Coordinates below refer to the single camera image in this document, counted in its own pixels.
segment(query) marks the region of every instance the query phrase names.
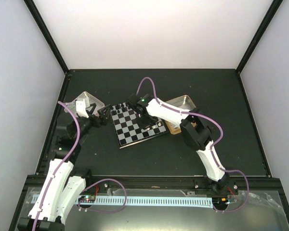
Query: white wall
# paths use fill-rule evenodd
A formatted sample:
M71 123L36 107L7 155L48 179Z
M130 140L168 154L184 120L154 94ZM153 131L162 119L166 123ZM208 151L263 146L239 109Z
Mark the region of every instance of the white wall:
M272 0L34 2L71 69L236 68Z
M242 72L274 177L289 201L289 0L285 0Z
M35 172L63 78L24 1L0 1L0 231Z

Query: chessboard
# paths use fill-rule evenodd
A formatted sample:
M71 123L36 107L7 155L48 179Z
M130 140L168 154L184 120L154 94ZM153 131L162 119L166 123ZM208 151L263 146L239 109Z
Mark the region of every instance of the chessboard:
M115 126L120 148L124 148L153 137L168 133L165 122L158 118L158 122L140 129L136 122L136 112L126 103L119 103L111 108L111 117Z

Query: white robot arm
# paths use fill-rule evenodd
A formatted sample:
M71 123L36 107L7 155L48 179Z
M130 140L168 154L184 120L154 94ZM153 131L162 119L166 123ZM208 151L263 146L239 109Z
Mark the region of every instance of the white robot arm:
M85 189L86 180L84 177L69 177L74 167L74 165L70 161L64 162L60 166L60 169L56 173L55 177L53 178L53 171L57 168L61 161L61 159L54 159L50 161L50 167L45 183L41 189L38 200L29 212L30 218L35 219L37 213L40 211L38 220L55 222L57 217L60 216L61 223L65 224L66 217L71 210L73 204L77 200L78 195ZM44 195L50 178L53 178L53 180L47 190L47 196L44 199L43 209L39 209L42 196Z
M210 138L210 129L204 125L204 121L196 116L190 116L184 114L184 112L190 112L190 110L181 109L170 104L167 104L160 99L156 101L150 95L145 95L142 98L132 95L128 99L128 105L137 112L137 123L140 128L146 128L156 122L156 117L167 120L182 130L184 142L195 150L204 167L206 168L207 176L212 181L221 185L225 180L225 172L221 170L224 168L216 154L213 144ZM195 128L192 126L192 122L196 122Z

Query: purple cable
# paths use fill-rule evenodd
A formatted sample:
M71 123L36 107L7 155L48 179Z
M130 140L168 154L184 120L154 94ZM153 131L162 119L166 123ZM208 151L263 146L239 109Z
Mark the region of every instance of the purple cable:
M75 143L73 145L73 147L71 148L71 150L67 153L67 155L63 158L63 160L60 162L60 164L58 165L58 167L53 171L53 175L56 174L56 172L58 171L59 167L66 161L66 159L69 158L69 156L73 153L74 149L76 148L78 142L79 142L79 137L80 137L80 128L79 128L79 123L76 119L76 117L74 116L74 114L72 113L72 111L61 101L58 101L58 104L60 104L61 106L63 106L70 114L71 116L73 117L74 121L75 121L75 124L76 124L76 128L77 128L77 136L76 136L76 140L75 140ZM42 199L40 201L40 205L39 205L39 209L42 209L43 207L43 203L44 203L44 200L45 200L45 197L46 197L46 194L47 194L47 191L50 187L50 184L52 182L53 178L50 178L48 183L47 183L47 186L45 188L45 191L44 191L44 194L42 196ZM35 228L37 226L37 222L38 222L38 219L39 219L39 214L40 214L40 211L37 212L37 215L34 219L34 222L33 222L33 226L32 226L32 231L35 231Z
M150 80L150 82L151 82L151 84L152 84L153 94L154 94L155 100L157 101L157 103L161 104L160 101L158 100L157 96L156 96L155 84L154 84L153 80L152 80L150 77L144 77L144 78L141 80L141 82L140 82L140 84L139 84L139 86L138 86L136 95L138 95L138 93L139 93L139 91L140 91L140 88L141 88L141 85L142 85L142 83L143 83L146 79ZM247 197L246 197L244 203L243 203L241 206L239 206L238 208L236 208L236 209L234 209L234 210L231 210L231 211L218 210L218 209L216 209L215 206L213 206L213 208L214 208L215 211L225 212L225 213L236 212L236 211L238 211L239 209L243 208L243 207L245 206L245 204L248 202L248 200L249 200L249 194L250 194L250 185L249 185L249 182L248 182L248 180L247 180L247 177L246 177L245 174L244 174L242 171L240 171L240 170L226 170L226 169L222 168L222 167L219 165L218 161L216 160L215 155L214 155L214 152L213 152L213 150L212 150L213 146L216 145L216 144L217 144L219 141L221 141L221 139L223 138L223 129L222 129L222 127L221 127L215 120L213 120L213 119L211 119L210 117L207 117L207 116L205 116L205 115L198 114L198 113L192 113L192 112L180 112L179 110L176 110L176 109L173 109L173 108L171 108L171 107L168 107L167 105L164 105L163 103L161 104L161 106L163 106L163 107L165 107L165 108L167 108L167 109L169 109L169 110L172 110L172 111L174 111L174 112L177 112L177 113L187 114L187 115L192 115L192 116L198 116L198 117L204 118L204 119L210 121L211 123L213 123L213 124L219 129L219 131L220 131L220 133L221 133L220 136L219 136L219 138L218 138L215 142L213 142L213 144L210 146L210 151L211 151L212 157L213 157L213 159L214 159L214 162L216 163L216 165L219 167L219 169L220 169L221 171L224 171L224 172L227 172L227 173L237 172L237 173L240 173L240 174L244 177L245 182L246 182L246 187L247 187Z
M88 211L99 212L99 213L117 213L117 212L120 212L120 211L124 208L124 206L125 206L125 204L126 204L126 201L127 201L126 190L125 190L124 186L123 186L119 181L117 181L117 180L115 180L115 179L107 178L107 179L99 180L98 182L96 182L96 183L90 185L89 187L85 188L85 189L82 191L82 193L83 193L84 191L87 191L88 189L92 188L93 186L95 186L95 185L97 185L97 184L99 184L99 183L101 183L101 182L103 182L103 181L107 181L107 180L110 180L110 181L113 181L113 182L117 183L117 184L120 185L121 188L123 189L123 191L124 191L124 202L123 202L123 205L122 205L119 209L117 209L117 210L115 210L115 211L102 211L102 210L97 210L97 209L87 209ZM79 203L78 203L78 208L81 210L80 203L81 203L81 201L79 201Z
M57 166L57 168L54 170L53 175L56 174L56 172L58 171L58 169L60 168L60 166L61 166L61 165L69 158L69 156L73 153L74 149L76 148L76 146L77 146L77 144L78 144L78 142L79 142L79 138L80 138L80 127L79 127L79 123L78 123L76 117L74 116L73 112L66 106L65 103L63 103L63 102L61 102L61 101L58 101L58 104L60 104L61 106L63 106L63 107L71 114L71 116L73 117L73 119L74 119L74 121L75 121L75 124L76 124L76 128L77 128L77 136L76 136L76 140L75 140L75 143L74 143L73 147L72 147L71 150L67 153L67 155L63 158L63 160L60 162L60 164ZM42 196L42 198L41 198L41 201L40 201L40 205L39 205L39 208L40 208L40 209L42 209L42 207L43 207L43 203L44 203L44 200L45 200L45 197L46 197L46 193L47 193L47 191L48 191L48 189L49 189L49 186L50 186L52 180L53 180L53 178L50 178L49 181L48 181L48 183L47 183L47 186L46 186L46 188L45 188L44 194L43 194L43 196ZM101 213L116 213L116 212L121 211L121 210L124 208L124 206L125 206L125 204L126 204L126 201L127 201L127 194L126 194L126 190L125 190L124 186L123 186L119 181L117 181L117 180L114 180L114 179L103 179L103 180L100 180L100 181L94 183L93 185L87 187L86 189L84 189L83 192L86 191L86 190L88 190L89 188L95 186L96 184L99 184L100 182L103 182L103 181L106 181L106 180L111 180L111 181L114 181L114 182L118 183L118 184L122 187L122 189L124 190L125 199L124 199L124 203L123 203L122 207L121 207L120 209L118 209L118 210L116 210L116 211L112 211L112 212L100 211L100 210L94 210L94 209L92 209L92 210L90 210L90 211L101 212ZM35 219L34 219L34 222L33 222L32 231L35 231L35 229L36 229L37 222L38 222L38 219L39 219L39 214L40 214L40 212L37 212L37 215L36 215L36 217L35 217Z

